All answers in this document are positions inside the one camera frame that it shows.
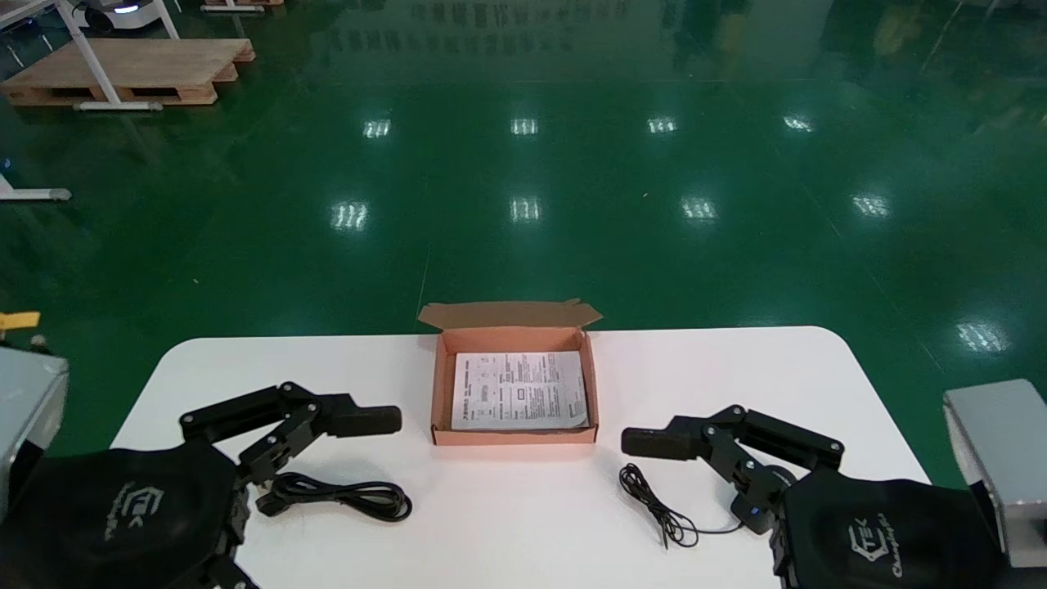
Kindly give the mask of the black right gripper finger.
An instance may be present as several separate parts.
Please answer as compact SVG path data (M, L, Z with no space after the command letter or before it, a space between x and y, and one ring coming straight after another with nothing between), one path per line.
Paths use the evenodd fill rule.
M710 417L674 416L665 429L627 428L621 447L634 457L703 460L735 488L730 512L756 534L773 527L774 511L797 479L784 467L762 465L749 450L808 472L836 472L845 450L841 441L740 405Z

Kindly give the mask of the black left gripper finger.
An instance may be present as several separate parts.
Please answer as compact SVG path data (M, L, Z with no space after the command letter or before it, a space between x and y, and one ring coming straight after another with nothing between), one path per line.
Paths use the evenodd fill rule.
M324 436L356 438L393 434L402 411L393 405L362 407L348 393L317 394L296 383L223 400L180 418L180 488L193 492L239 492L276 480L291 459ZM216 444L269 429L232 460Z

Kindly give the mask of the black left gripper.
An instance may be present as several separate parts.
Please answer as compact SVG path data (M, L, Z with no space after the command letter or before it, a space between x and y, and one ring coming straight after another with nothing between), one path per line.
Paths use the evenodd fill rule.
M180 488L180 445L42 459L2 522L4 588L257 589L248 493Z

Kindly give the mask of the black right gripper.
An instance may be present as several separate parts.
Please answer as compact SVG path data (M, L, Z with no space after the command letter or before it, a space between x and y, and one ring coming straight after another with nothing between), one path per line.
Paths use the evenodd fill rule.
M784 588L992 588L1004 567L959 489L818 470L775 515L773 571Z

